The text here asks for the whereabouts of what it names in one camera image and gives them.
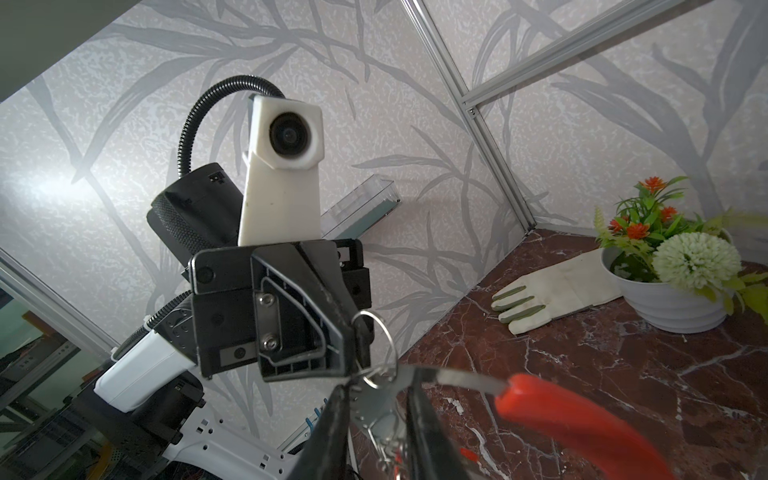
red marble surface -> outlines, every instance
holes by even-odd
[[[680,480],[768,478],[768,327],[738,313],[693,335],[662,332],[623,299],[513,336],[491,296],[521,275],[595,248],[594,239],[537,230],[402,358],[506,378],[528,372],[605,407],[643,434]],[[599,479],[549,437],[500,419],[492,399],[427,389],[449,436],[489,478]],[[385,478],[355,435],[366,480]]]

camera lens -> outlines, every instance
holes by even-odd
[[[270,125],[270,142],[278,154],[296,157],[309,146],[310,130],[299,115],[286,112]]]

work glove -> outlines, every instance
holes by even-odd
[[[491,308],[515,335],[621,296],[603,267],[602,249],[523,275],[493,296]]]

red handle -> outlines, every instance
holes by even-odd
[[[514,375],[495,404],[502,418],[574,449],[609,480],[674,480],[664,458],[625,421],[554,383]]]

wallpaper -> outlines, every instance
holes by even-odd
[[[190,107],[233,74],[323,109],[323,209],[371,174],[396,181],[403,202],[362,240],[401,353],[522,239],[398,2],[145,0],[0,104],[0,244],[116,340],[187,288],[144,216]],[[222,101],[193,152],[241,189],[246,113],[245,94]],[[391,357],[384,335],[373,353]],[[272,445],[332,384],[267,385],[255,366],[205,382]]]
[[[429,2],[430,14],[465,81],[477,85],[612,2],[449,3]],[[678,207],[691,215],[729,207],[767,215],[766,21],[762,0],[685,2],[482,105],[537,220],[589,228],[596,205],[614,211],[653,175],[690,178]],[[768,231],[734,233],[746,256],[768,261]]]

